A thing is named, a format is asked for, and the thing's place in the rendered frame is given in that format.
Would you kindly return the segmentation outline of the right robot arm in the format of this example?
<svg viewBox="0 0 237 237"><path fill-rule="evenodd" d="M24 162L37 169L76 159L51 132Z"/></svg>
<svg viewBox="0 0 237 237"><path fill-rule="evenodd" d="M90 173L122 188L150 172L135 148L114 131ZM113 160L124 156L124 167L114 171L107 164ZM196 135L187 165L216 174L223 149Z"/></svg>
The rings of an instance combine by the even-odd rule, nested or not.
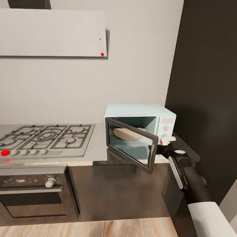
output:
<svg viewBox="0 0 237 237"><path fill-rule="evenodd" d="M172 144L169 144L175 140L175 137L162 137L156 155L161 154L169 160L181 192L184 192L197 237L237 237L207 190L206 180L191 167L187 153L173 149Z"/></svg>

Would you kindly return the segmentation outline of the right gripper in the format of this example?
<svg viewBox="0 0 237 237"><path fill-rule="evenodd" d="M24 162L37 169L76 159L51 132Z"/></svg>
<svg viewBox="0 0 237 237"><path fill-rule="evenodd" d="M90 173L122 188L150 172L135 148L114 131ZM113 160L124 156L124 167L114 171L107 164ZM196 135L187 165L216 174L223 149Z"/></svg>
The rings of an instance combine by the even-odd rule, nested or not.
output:
<svg viewBox="0 0 237 237"><path fill-rule="evenodd" d="M167 146L163 146L163 145L158 145L157 146L157 150L156 150L156 155L161 154L162 156L164 156L164 152L167 148L172 148L172 144L168 144ZM164 156L165 157L165 156Z"/></svg>

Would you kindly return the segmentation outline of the microwave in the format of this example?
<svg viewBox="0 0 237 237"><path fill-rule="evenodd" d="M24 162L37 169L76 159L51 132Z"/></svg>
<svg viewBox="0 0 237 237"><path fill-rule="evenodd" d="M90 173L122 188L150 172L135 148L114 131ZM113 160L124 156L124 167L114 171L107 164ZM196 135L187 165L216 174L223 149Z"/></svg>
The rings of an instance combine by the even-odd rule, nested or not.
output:
<svg viewBox="0 0 237 237"><path fill-rule="evenodd" d="M106 145L148 174L157 146L171 137L176 114L158 103L107 104Z"/></svg>

